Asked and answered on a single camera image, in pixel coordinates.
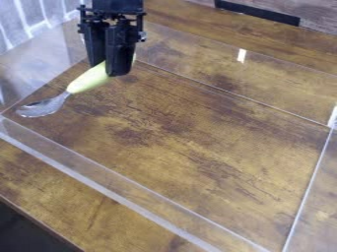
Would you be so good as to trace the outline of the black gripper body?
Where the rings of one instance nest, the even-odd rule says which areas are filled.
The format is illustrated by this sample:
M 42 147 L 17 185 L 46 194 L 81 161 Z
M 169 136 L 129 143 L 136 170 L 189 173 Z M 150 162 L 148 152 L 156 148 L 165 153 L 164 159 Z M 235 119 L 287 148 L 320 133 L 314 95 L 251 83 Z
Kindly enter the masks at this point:
M 78 11 L 78 32 L 86 38 L 101 39 L 106 35 L 106 29 L 120 29 L 129 35 L 132 42 L 146 42 L 144 0 L 93 0 L 93 4 L 82 4 Z

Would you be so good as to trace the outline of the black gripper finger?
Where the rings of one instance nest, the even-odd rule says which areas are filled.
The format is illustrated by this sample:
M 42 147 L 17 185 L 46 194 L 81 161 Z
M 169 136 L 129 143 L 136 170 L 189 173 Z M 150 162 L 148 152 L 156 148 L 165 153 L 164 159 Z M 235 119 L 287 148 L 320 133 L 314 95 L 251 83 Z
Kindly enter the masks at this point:
M 118 22 L 106 29 L 106 72 L 109 76 L 124 76 L 130 72 L 137 42 L 138 30 L 130 22 Z
M 90 65 L 96 67 L 106 60 L 106 22 L 85 24 L 85 43 Z

